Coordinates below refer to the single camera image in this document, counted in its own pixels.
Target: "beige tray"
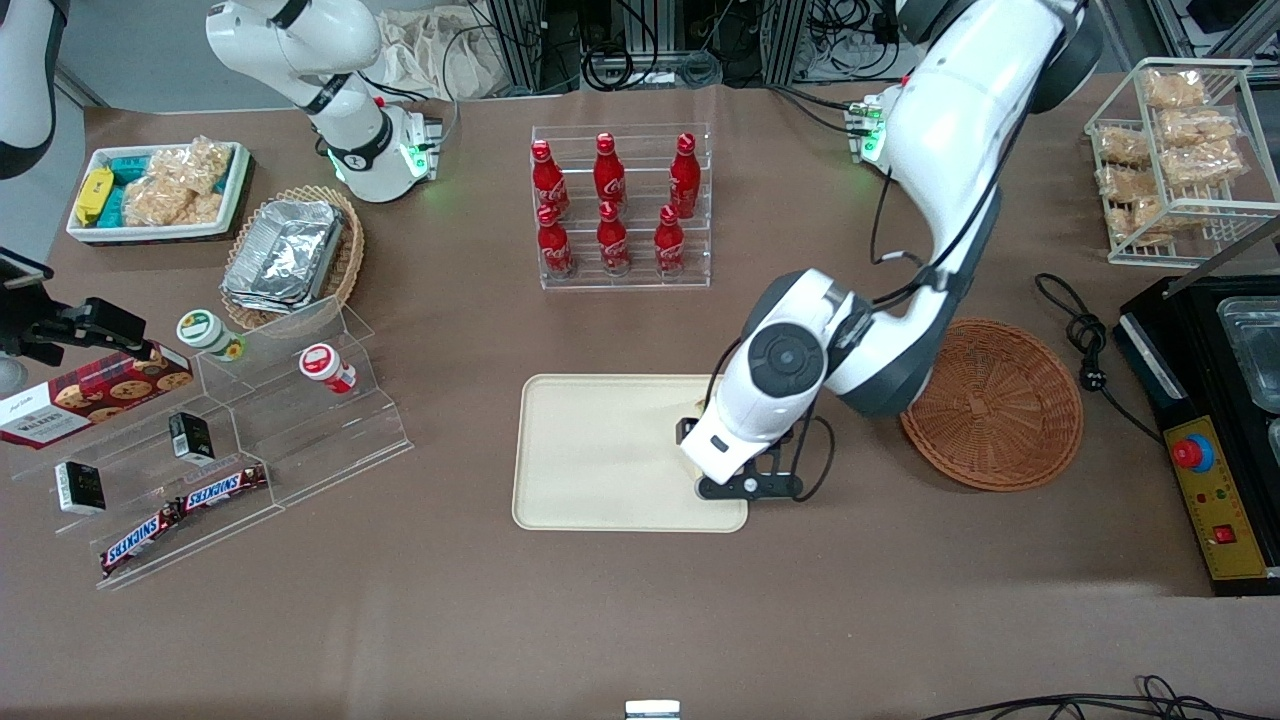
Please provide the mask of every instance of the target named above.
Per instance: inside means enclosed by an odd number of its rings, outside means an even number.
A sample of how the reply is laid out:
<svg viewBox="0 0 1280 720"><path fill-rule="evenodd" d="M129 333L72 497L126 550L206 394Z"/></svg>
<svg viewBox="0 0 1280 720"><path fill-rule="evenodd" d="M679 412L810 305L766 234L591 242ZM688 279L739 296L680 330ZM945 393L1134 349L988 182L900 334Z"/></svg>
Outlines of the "beige tray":
<svg viewBox="0 0 1280 720"><path fill-rule="evenodd" d="M732 533L745 500L708 501L676 423L707 375L534 375L520 405L511 516L526 530Z"/></svg>

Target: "yellow panel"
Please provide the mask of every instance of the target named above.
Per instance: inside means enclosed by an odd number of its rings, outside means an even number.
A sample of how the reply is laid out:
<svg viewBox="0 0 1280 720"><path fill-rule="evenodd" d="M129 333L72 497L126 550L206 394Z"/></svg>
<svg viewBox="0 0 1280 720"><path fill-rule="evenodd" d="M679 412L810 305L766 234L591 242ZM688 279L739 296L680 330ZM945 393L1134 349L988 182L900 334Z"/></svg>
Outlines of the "yellow panel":
<svg viewBox="0 0 1280 720"><path fill-rule="evenodd" d="M1231 470L1222 456L1222 446L1208 416L1165 430L1165 443L1171 451L1174 443L1196 433L1208 439L1212 446L1213 466L1204 473L1193 473L1176 465L1174 470L1178 473L1178 484L1183 488L1183 501L1190 512L1196 537L1208 565L1208 574L1215 580L1265 578L1266 564L1262 561L1258 539L1240 506L1240 495L1236 492ZM1222 525L1231 528L1235 542L1217 542L1213 528Z"/></svg>

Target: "black machine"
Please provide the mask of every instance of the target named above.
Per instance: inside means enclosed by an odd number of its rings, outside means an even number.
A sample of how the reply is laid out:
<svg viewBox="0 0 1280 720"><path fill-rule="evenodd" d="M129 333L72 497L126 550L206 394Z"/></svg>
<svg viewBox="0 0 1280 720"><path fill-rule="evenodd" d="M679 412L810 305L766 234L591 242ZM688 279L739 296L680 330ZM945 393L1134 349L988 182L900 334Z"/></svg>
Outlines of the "black machine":
<svg viewBox="0 0 1280 720"><path fill-rule="evenodd" d="M1219 596L1280 594L1280 277L1165 278L1112 334L1151 400Z"/></svg>
<svg viewBox="0 0 1280 720"><path fill-rule="evenodd" d="M60 345L109 347L140 360L151 356L147 323L101 297L72 307L49 297L47 266L0 247L0 352L46 365L63 363Z"/></svg>

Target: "small black box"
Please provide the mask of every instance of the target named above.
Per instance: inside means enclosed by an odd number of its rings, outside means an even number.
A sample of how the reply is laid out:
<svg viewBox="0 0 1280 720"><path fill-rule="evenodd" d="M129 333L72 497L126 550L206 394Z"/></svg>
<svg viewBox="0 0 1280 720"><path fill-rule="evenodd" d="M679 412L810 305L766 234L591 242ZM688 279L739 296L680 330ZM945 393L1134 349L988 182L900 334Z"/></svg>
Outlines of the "small black box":
<svg viewBox="0 0 1280 720"><path fill-rule="evenodd" d="M93 515L106 510L97 468L67 461L58 465L54 474L58 477L58 506L63 512Z"/></svg>
<svg viewBox="0 0 1280 720"><path fill-rule="evenodd" d="M187 413L174 413L169 416L169 437L173 439L173 455L193 465L207 465L214 461L214 443L209 439L209 423Z"/></svg>

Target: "aluminum foil container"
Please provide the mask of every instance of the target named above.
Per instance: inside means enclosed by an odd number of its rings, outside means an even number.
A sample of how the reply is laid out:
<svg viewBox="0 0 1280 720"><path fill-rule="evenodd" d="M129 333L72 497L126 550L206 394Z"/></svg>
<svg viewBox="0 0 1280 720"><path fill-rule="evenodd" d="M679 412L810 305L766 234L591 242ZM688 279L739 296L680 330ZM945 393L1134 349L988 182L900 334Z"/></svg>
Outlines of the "aluminum foil container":
<svg viewBox="0 0 1280 720"><path fill-rule="evenodd" d="M275 313L314 301L324 288L342 224L342 211L328 202L269 202L227 269L223 292L243 307Z"/></svg>

